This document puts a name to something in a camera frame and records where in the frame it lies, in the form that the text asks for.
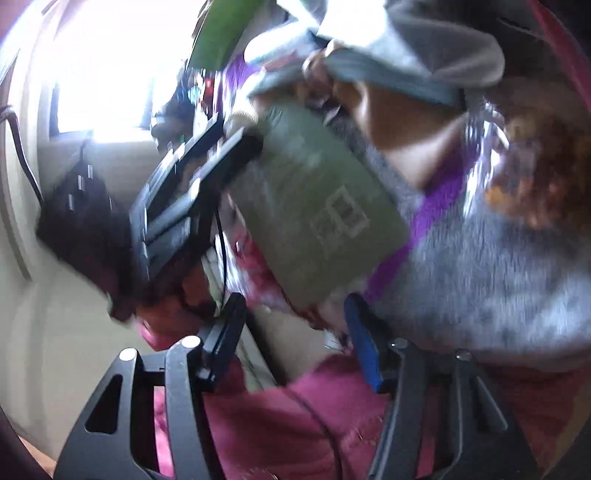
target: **green fabric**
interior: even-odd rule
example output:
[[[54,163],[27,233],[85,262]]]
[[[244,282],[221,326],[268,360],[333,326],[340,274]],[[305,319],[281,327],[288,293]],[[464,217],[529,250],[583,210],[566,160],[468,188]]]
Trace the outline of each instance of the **green fabric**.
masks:
[[[223,70],[242,32],[265,0],[213,0],[199,30],[189,67]]]
[[[257,128],[263,153],[231,195],[295,307],[323,300],[406,243],[379,181],[312,112],[282,100]]]

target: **metal rivet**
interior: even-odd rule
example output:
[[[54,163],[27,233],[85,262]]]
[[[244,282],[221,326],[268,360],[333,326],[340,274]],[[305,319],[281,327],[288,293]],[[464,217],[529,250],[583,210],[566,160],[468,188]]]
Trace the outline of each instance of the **metal rivet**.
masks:
[[[135,348],[125,348],[121,350],[119,359],[123,360],[124,362],[129,362],[130,360],[133,360],[137,354],[138,351]]]
[[[201,339],[195,335],[189,335],[181,340],[181,345],[185,348],[195,348],[201,343]]]
[[[390,344],[394,348],[398,348],[399,350],[404,350],[408,347],[408,340],[406,338],[398,337],[394,339],[393,343]]]
[[[468,350],[462,349],[456,352],[456,358],[462,362],[470,362],[472,361],[472,354]]]

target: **black wire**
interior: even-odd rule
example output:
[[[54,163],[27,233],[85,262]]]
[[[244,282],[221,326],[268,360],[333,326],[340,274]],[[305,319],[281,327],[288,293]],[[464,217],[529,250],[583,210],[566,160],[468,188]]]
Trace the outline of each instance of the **black wire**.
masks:
[[[84,140],[80,144],[80,154],[79,154],[79,160],[80,161],[83,161],[84,160],[84,149],[92,141],[93,134],[94,134],[94,131],[93,130],[89,130],[88,133],[86,134],[86,138],[84,138]]]
[[[222,289],[222,308],[226,303],[226,288],[228,284],[228,256],[226,255],[226,242],[223,239],[222,221],[220,220],[220,212],[216,210],[216,224],[217,234],[220,237],[220,247],[222,249],[222,261],[223,261],[223,289]]]
[[[336,439],[336,436],[330,431],[326,423],[320,418],[317,411],[312,408],[312,406],[303,398],[301,398],[296,392],[290,390],[289,388],[284,388],[283,391],[285,394],[290,397],[293,401],[295,401],[300,407],[310,414],[312,419],[318,424],[322,433],[330,443],[330,448],[333,451],[333,456],[335,457],[335,479],[336,480],[343,480],[343,460],[340,456],[340,449],[339,449],[339,442]]]
[[[18,128],[18,118],[10,105],[0,107],[0,123],[4,122],[4,120],[8,120],[8,125],[10,125],[12,139],[14,140],[14,146],[17,149],[17,157],[19,163],[21,164],[21,168],[24,171],[27,180],[31,184],[37,200],[39,200],[39,203],[43,205],[43,195],[41,194],[41,189],[39,188],[39,184],[37,183],[35,175],[33,175],[33,172],[31,171],[31,167],[27,163],[25,152],[22,149],[21,131]]]

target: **beige wall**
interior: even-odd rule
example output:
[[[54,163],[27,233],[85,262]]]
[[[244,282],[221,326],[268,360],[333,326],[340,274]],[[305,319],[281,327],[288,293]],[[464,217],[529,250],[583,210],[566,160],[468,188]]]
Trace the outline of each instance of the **beige wall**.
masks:
[[[161,160],[149,132],[130,133],[130,137],[132,140],[125,142],[91,142],[84,153],[85,160],[93,164],[95,173],[104,179],[110,194],[123,208],[129,208]],[[82,140],[79,135],[39,140],[37,158],[44,193],[49,194],[78,160]]]
[[[59,20],[56,11],[64,5],[58,1],[47,15],[54,27]],[[55,169],[45,172],[55,173],[65,166],[61,155],[49,147],[43,150],[43,143],[37,142],[43,63],[32,59],[44,57],[43,35],[51,34],[48,28],[21,49],[11,83],[0,87],[0,104],[13,104],[19,114],[25,152],[37,174],[43,160],[37,161],[38,150],[54,160],[48,165]],[[107,157],[114,159],[111,165],[116,164],[116,152],[126,150],[126,145],[107,149]],[[107,300],[97,289],[58,264],[36,241],[38,204],[18,166],[5,124],[0,125],[0,173],[0,404],[22,436],[57,457],[118,352],[127,346],[149,349],[135,331],[111,321]],[[118,173],[111,174],[111,179],[114,185],[125,183]],[[19,255],[26,257],[24,267],[17,261]]]

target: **window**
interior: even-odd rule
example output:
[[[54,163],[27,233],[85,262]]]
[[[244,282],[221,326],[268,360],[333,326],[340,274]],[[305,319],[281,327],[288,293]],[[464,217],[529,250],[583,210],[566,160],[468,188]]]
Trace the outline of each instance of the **window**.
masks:
[[[56,37],[50,135],[150,127],[203,1],[87,0]]]

